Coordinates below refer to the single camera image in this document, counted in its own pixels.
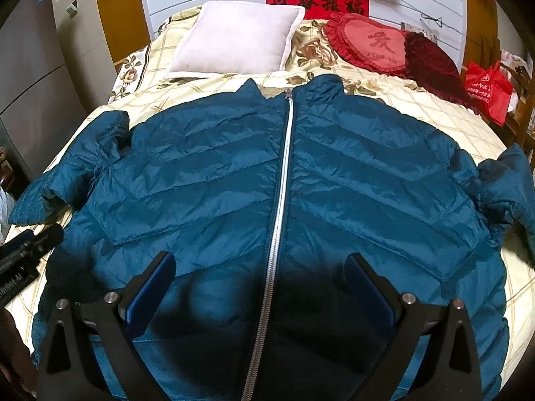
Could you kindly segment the person's left hand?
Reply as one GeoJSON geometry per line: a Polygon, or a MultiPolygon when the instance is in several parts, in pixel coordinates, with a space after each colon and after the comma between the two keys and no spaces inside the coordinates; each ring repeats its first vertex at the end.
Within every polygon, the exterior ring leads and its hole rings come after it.
{"type": "Polygon", "coordinates": [[[16,389],[35,399],[37,369],[12,314],[6,309],[1,309],[1,373],[16,389]]]}

